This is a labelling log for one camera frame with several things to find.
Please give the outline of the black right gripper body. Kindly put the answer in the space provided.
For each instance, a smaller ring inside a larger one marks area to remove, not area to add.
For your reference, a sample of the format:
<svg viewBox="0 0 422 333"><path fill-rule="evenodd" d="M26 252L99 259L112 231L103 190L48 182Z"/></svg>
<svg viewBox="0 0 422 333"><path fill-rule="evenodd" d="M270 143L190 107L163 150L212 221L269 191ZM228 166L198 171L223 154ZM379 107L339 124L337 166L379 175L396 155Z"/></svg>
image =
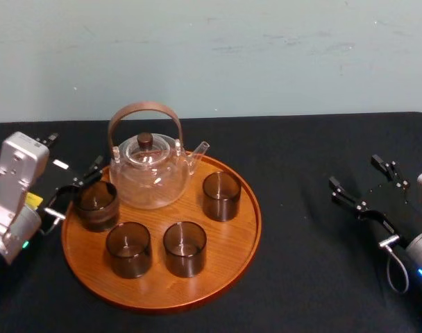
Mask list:
<svg viewBox="0 0 422 333"><path fill-rule="evenodd" d="M357 211L360 219L377 221L389 234L397 234L403 248L422 234L422 213L410 203L408 192L397 182L377 185L360 199L365 205Z"/></svg>

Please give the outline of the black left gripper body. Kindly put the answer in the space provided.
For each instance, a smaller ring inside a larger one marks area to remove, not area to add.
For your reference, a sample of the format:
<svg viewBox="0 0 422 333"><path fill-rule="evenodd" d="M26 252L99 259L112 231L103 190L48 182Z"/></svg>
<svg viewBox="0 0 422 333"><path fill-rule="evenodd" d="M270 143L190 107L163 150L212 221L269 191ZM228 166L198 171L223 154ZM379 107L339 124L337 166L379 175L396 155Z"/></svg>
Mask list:
<svg viewBox="0 0 422 333"><path fill-rule="evenodd" d="M46 209L65 215L82 181L81 174L60 160L48 162L44 173L27 192L26 204L37 212L42 224L51 224L56 216Z"/></svg>

